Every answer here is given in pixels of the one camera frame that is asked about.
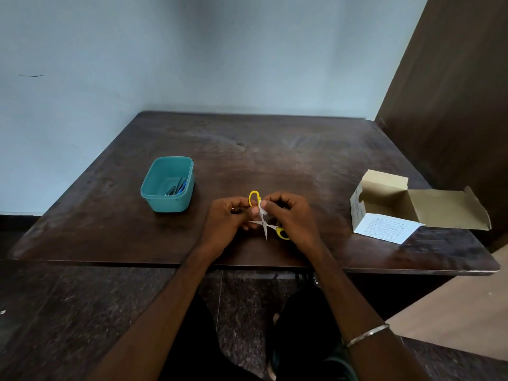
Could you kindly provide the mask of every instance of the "leg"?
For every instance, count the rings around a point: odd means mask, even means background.
[[[209,379],[259,380],[233,364],[220,350],[210,310],[200,295],[195,295],[159,380]]]
[[[288,299],[271,338],[277,380],[356,380],[325,295],[313,284]]]

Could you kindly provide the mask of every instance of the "bracelet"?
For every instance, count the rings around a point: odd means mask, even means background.
[[[359,335],[356,338],[353,338],[351,340],[351,342],[346,345],[346,347],[350,347],[351,345],[354,345],[355,343],[363,340],[364,338],[367,338],[367,337],[369,337],[371,335],[374,335],[374,334],[376,334],[378,332],[381,332],[381,330],[389,329],[389,328],[390,328],[390,325],[384,324],[384,325],[378,326],[377,328],[370,329],[368,332],[363,333],[363,334]]]

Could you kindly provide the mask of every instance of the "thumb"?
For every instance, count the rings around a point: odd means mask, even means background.
[[[239,226],[249,220],[254,219],[259,214],[259,208],[257,206],[249,207],[245,211],[242,211],[240,214],[236,214],[236,223]]]
[[[279,207],[277,204],[271,201],[261,201],[261,208],[266,210],[268,214],[276,217],[281,222],[284,221],[289,211],[285,208]]]

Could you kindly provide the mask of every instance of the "plastic box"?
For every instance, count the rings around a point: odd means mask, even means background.
[[[187,156],[163,156],[153,161],[141,186],[141,196],[155,212],[185,211],[191,201],[194,189],[194,162]],[[165,196],[181,178],[187,178],[187,185],[177,195]]]

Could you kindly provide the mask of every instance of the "light blue wall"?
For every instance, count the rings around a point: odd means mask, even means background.
[[[426,1],[0,0],[0,213],[46,211],[141,110],[373,119]]]

